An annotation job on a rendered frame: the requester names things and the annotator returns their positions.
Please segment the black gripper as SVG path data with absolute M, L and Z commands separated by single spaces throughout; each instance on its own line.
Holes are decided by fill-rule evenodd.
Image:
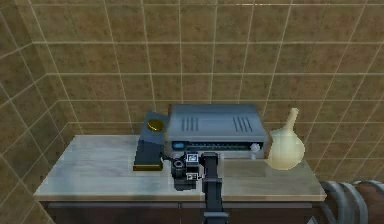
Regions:
M 195 189 L 198 180 L 198 158 L 194 156 L 190 159 L 187 156 L 174 159 L 171 163 L 171 175 L 177 191 Z

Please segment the brown barrel with grey hoops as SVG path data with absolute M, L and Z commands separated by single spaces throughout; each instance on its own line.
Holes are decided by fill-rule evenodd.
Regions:
M 384 224 L 384 183 L 322 181 L 327 194 L 319 204 L 317 224 Z

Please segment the pale marble-top cabinet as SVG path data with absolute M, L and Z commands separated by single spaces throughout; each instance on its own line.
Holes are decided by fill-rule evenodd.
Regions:
M 35 191 L 56 224 L 203 224 L 200 186 L 177 191 L 171 165 L 133 168 L 134 136 L 75 137 Z M 306 162 L 277 171 L 262 160 L 223 159 L 228 224 L 306 224 L 326 195 Z

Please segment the cream long-necked vase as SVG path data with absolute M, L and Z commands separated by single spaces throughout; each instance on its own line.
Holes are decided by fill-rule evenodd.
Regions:
M 276 170 L 289 170 L 298 165 L 305 154 L 302 140 L 294 132 L 294 125 L 299 114 L 298 108 L 292 108 L 285 125 L 270 132 L 272 144 L 266 163 Z

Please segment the grey radio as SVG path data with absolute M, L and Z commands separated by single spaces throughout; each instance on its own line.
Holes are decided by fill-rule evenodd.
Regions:
M 264 159 L 270 135 L 255 104 L 173 104 L 165 153 L 217 152 L 222 158 Z

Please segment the dark blue angled box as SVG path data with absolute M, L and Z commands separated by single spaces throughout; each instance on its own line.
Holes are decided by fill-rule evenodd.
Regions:
M 161 171 L 168 118 L 148 111 L 142 125 L 134 158 L 134 171 Z

